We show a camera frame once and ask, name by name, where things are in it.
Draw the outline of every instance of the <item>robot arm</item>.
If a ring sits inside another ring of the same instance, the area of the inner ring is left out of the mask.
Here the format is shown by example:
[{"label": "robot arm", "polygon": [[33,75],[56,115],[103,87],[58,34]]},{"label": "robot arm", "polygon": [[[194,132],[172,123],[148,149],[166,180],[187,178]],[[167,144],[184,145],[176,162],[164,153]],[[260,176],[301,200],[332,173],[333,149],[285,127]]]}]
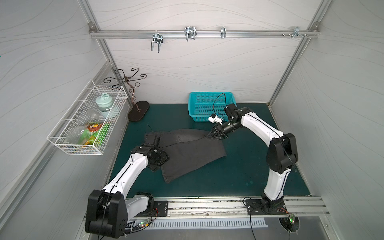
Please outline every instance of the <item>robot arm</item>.
[{"label": "robot arm", "polygon": [[266,161],[270,168],[263,198],[268,208],[276,206],[283,199],[286,179],[293,164],[298,160],[295,136],[273,128],[248,107],[238,109],[236,105],[230,104],[225,107],[224,111],[229,121],[225,123],[218,120],[211,121],[217,122],[217,124],[207,137],[210,139],[224,139],[228,137],[228,133],[244,126],[263,140],[268,146]]},{"label": "robot arm", "polygon": [[126,224],[129,219],[143,211],[151,213],[154,208],[151,194],[139,193],[130,200],[125,199],[144,168],[148,166],[156,171],[169,160],[163,150],[157,150],[159,140],[156,135],[148,134],[146,142],[132,150],[127,163],[116,177],[102,190],[94,190],[89,195],[86,232],[119,238],[127,233]]}]

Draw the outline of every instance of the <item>white wire basket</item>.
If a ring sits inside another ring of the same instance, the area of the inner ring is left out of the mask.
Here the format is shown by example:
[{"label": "white wire basket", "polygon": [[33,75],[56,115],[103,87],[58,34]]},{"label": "white wire basket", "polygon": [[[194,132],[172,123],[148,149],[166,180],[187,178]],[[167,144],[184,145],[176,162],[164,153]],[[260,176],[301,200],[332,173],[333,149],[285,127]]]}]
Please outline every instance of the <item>white wire basket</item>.
[{"label": "white wire basket", "polygon": [[[95,100],[102,93],[108,93],[114,103],[106,118],[99,117],[95,119],[87,113],[87,110],[94,109],[98,111],[98,105]],[[76,101],[51,131],[47,137],[48,141],[69,155],[102,155],[127,101],[127,97],[127,93],[122,86],[97,86],[90,80]],[[65,143],[65,139],[71,130],[79,126],[87,126],[91,122],[102,123],[102,127],[92,145]]]}]

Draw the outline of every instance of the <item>blue plastic basket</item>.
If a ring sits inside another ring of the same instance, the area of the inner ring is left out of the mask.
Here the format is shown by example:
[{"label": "blue plastic basket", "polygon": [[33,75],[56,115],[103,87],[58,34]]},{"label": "blue plastic basket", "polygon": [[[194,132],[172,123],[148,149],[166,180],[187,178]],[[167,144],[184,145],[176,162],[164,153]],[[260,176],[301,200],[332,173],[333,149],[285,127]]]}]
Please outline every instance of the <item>blue plastic basket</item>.
[{"label": "blue plastic basket", "polygon": [[224,118],[224,121],[228,121],[228,117],[224,112],[226,105],[234,103],[235,98],[230,92],[194,92],[189,94],[188,111],[189,116],[193,118],[195,122],[208,122],[209,116],[214,112],[213,103],[215,102],[216,114]]}]

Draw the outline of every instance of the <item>decorative metal stand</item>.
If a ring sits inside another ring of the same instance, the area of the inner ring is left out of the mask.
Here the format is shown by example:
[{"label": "decorative metal stand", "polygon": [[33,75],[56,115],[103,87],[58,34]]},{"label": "decorative metal stand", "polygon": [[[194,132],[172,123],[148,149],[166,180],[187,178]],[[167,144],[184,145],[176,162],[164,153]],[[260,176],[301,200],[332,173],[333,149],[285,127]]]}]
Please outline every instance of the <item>decorative metal stand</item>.
[{"label": "decorative metal stand", "polygon": [[115,84],[114,86],[121,85],[123,83],[127,83],[129,85],[128,92],[131,93],[131,95],[130,95],[131,102],[136,107],[133,107],[131,109],[131,111],[128,113],[128,118],[129,118],[129,120],[131,120],[133,122],[137,122],[144,117],[144,114],[147,112],[147,110],[149,108],[149,103],[147,101],[139,101],[139,102],[135,103],[135,101],[136,101],[135,88],[139,87],[140,83],[136,82],[135,84],[131,85],[129,82],[145,79],[145,78],[147,78],[147,75],[146,74],[140,74],[141,78],[132,79],[136,75],[136,73],[139,72],[139,68],[131,68],[131,71],[135,71],[135,73],[130,77],[127,77],[125,75],[125,72],[122,69],[117,69],[115,71],[122,71],[122,73],[124,75],[123,79],[108,77],[108,78],[104,79],[104,83],[110,83],[111,82],[110,78],[111,78],[111,79],[116,79],[116,80],[121,81],[121,83]]}]

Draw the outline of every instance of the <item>table surface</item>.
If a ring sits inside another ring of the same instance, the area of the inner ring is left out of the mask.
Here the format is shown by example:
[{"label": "table surface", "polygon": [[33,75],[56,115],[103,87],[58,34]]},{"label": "table surface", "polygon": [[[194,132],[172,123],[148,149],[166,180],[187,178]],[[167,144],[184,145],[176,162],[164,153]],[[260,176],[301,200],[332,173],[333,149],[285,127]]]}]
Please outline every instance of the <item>table surface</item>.
[{"label": "table surface", "polygon": [[[248,106],[259,117],[276,127],[266,104],[237,104]],[[188,115],[188,104],[150,104],[139,122],[128,124],[116,159],[111,179],[129,159],[130,150],[144,142],[144,135],[153,131],[172,131],[192,128],[210,131],[210,122],[195,122]],[[269,168],[265,161],[267,146],[249,129],[238,129],[223,140],[226,157],[177,178],[169,184],[164,182],[161,170],[144,169],[131,187],[128,197],[137,192],[150,192],[154,197],[191,196],[260,196],[266,186]],[[309,190],[299,172],[293,169],[289,175],[284,195],[308,195]]]}]

